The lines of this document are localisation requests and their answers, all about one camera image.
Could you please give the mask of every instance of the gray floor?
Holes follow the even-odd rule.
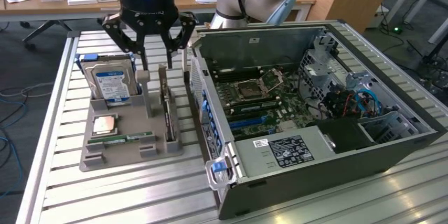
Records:
[[[387,8],[391,7],[395,0],[385,0],[383,4]],[[406,3],[403,8],[395,15],[390,27],[399,23],[401,15],[406,11],[411,0]],[[427,2],[425,8],[414,17],[411,22],[413,31],[403,30],[399,37],[411,40],[417,43],[417,47],[430,50],[433,45],[425,41],[429,39],[431,33],[435,31],[441,23],[448,17],[448,10]],[[41,22],[31,22],[33,27],[37,27]],[[99,30],[99,26],[94,19],[75,20],[66,22],[74,30]],[[49,82],[55,77],[58,67],[59,55],[62,52],[65,42],[65,31],[61,27],[53,26],[47,31],[31,41],[37,50],[29,52],[22,48],[21,38],[30,30],[18,26],[18,23],[10,23],[5,31],[0,33],[0,49],[1,49],[1,63],[0,63],[0,89],[10,87],[26,87],[41,82]],[[398,40],[381,34],[377,29],[365,31],[363,36],[377,46],[378,49],[385,49],[394,45]],[[439,56],[445,57],[448,54],[448,45],[443,46]],[[418,55],[415,52],[407,51],[407,46],[399,46],[387,51],[387,55],[399,64],[411,67],[414,62],[418,62]],[[46,92],[49,87],[35,90],[35,92]],[[21,97],[9,99],[9,101],[21,101]],[[10,127],[6,128],[7,135],[13,140],[19,155],[21,166],[23,169],[23,180],[14,191],[21,191],[25,186],[26,174],[30,169],[33,152],[37,144],[41,124],[43,122],[46,104],[49,97],[29,98],[26,102],[26,115]],[[0,119],[15,108],[15,105],[0,103]],[[6,152],[0,152],[0,162],[5,158]],[[18,177],[17,165],[10,159],[5,167],[0,169],[0,192],[3,192],[14,183]],[[21,201],[21,194],[9,195],[0,199],[0,224],[9,224],[14,222],[18,206]]]

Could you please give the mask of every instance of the office chair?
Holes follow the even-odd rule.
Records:
[[[31,31],[30,34],[21,40],[23,43],[25,49],[29,51],[35,49],[35,45],[29,43],[27,41],[31,40],[38,34],[42,33],[51,25],[59,25],[66,31],[71,31],[71,29],[67,27],[65,22],[62,20],[47,20],[42,25]],[[29,23],[27,22],[19,22],[19,26],[23,28],[29,28]]]

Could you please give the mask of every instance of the metal case frame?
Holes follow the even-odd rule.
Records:
[[[448,108],[391,63],[347,24],[331,24],[371,63],[415,100],[431,117],[448,127]],[[135,34],[125,31],[129,37]],[[150,78],[165,63],[159,37],[145,38]],[[351,57],[338,48],[339,58],[351,69]],[[41,128],[33,165],[22,195],[17,223],[106,222],[218,223],[213,191],[206,183],[201,144],[191,124],[182,69],[193,58],[173,58],[167,82],[175,93],[183,155],[82,173],[77,163],[87,114],[89,88],[77,67],[74,53],[121,54],[105,31],[82,31],[67,38],[53,93]],[[149,92],[158,90],[149,83]],[[233,218],[230,223],[443,223],[448,219],[448,134],[423,150],[410,154],[385,173],[299,197]]]
[[[358,60],[359,64],[370,70],[373,77],[385,84],[391,95],[397,99],[401,99],[403,106],[417,114],[431,130],[419,134],[417,137],[405,137],[389,143],[341,153],[333,158],[283,168],[279,172],[246,177],[243,163],[241,163],[241,159],[238,158],[239,155],[243,154],[237,153],[238,149],[233,142],[233,136],[227,127],[213,81],[209,76],[213,73],[209,73],[205,60],[201,58],[198,50],[201,40],[198,39],[191,46],[194,58],[191,59],[190,85],[197,106],[201,105],[203,99],[207,100],[218,136],[225,143],[225,148],[221,152],[213,152],[213,150],[207,148],[207,153],[203,153],[203,155],[207,155],[210,159],[226,155],[230,161],[231,172],[235,175],[235,179],[229,179],[226,176],[217,178],[217,180],[227,180],[225,187],[219,189],[215,188],[218,196],[218,219],[227,219],[243,215],[286,200],[291,200],[299,196],[350,182],[351,180],[386,171],[405,156],[427,146],[446,132],[446,129],[437,120],[407,96],[329,23],[285,25],[281,26],[281,29],[303,27],[323,27],[329,30],[343,49],[351,54],[353,58]],[[217,32],[245,32],[269,28],[278,29],[278,27],[246,27],[238,29],[198,30],[197,33],[198,37],[203,37]],[[346,67],[345,63],[337,57],[335,60]],[[203,113],[201,110],[198,113],[202,119]]]

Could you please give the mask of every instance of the blue latch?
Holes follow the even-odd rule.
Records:
[[[83,55],[83,61],[97,61],[98,59],[98,54],[86,54],[86,55]]]
[[[78,67],[78,70],[81,70],[81,73],[83,74],[82,67],[81,67],[81,62],[78,61],[79,54],[74,54],[74,63]]]
[[[226,170],[226,165],[223,161],[217,162],[211,165],[213,173],[222,172],[223,170]]]
[[[202,111],[206,109],[206,100],[202,102]]]

